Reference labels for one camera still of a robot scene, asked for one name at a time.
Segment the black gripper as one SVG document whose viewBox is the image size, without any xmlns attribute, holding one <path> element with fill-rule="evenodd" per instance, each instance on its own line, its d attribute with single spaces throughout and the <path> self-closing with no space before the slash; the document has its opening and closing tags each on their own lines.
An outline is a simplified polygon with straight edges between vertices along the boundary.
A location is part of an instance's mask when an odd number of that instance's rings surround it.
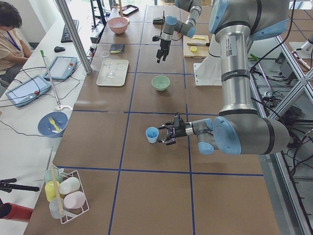
<svg viewBox="0 0 313 235">
<path fill-rule="evenodd" d="M 161 58 L 163 61 L 166 60 L 167 55 L 169 54 L 171 41 L 160 38 L 160 49 L 157 51 L 157 63 L 160 63 Z"/>
<path fill-rule="evenodd" d="M 159 143 L 164 143 L 165 145 L 173 145 L 176 144 L 176 139 L 175 138 L 180 138 L 180 137 L 185 137 L 186 136 L 186 131 L 185 131 L 185 122 L 184 120 L 180 117 L 180 113 L 177 112 L 174 115 L 174 121 L 166 121 L 164 124 L 162 124 L 160 127 L 158 127 L 159 130 L 162 129 L 167 129 L 167 130 L 172 130 L 171 137 L 166 137 L 166 138 L 158 138 L 157 142 Z"/>
</svg>

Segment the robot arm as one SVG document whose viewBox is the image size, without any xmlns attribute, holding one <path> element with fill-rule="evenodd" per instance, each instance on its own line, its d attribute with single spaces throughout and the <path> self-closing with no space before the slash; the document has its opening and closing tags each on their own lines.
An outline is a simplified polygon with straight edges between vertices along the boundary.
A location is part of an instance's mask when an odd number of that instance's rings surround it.
<svg viewBox="0 0 313 235">
<path fill-rule="evenodd" d="M 162 128 L 158 139 L 166 145 L 176 138 L 195 135 L 204 155 L 216 149 L 226 154 L 274 154 L 289 142 L 289 133 L 279 121 L 258 117 L 250 97 L 249 43 L 281 35 L 288 25 L 287 0 L 218 0 L 209 32 L 220 45 L 221 85 L 224 105 L 215 119 L 184 122 L 179 114 Z"/>
<path fill-rule="evenodd" d="M 173 37 L 173 33 L 176 31 L 182 36 L 193 37 L 196 29 L 196 22 L 201 15 L 201 1 L 200 0 L 176 0 L 175 6 L 189 12 L 189 16 L 186 22 L 179 21 L 176 17 L 166 16 L 163 20 L 163 30 L 161 30 L 160 35 L 155 35 L 152 41 L 160 41 L 160 49 L 158 49 L 156 57 L 157 63 L 160 63 L 160 60 L 166 60 L 166 57 L 170 51 L 170 45 Z"/>
</svg>

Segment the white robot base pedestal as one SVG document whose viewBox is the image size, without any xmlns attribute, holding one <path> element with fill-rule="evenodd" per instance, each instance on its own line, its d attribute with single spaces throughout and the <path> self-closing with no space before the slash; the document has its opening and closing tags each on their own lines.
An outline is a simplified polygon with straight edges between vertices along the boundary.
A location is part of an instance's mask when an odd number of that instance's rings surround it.
<svg viewBox="0 0 313 235">
<path fill-rule="evenodd" d="M 221 47 L 212 35 L 208 56 L 201 62 L 194 64 L 196 86 L 221 86 Z"/>
</svg>

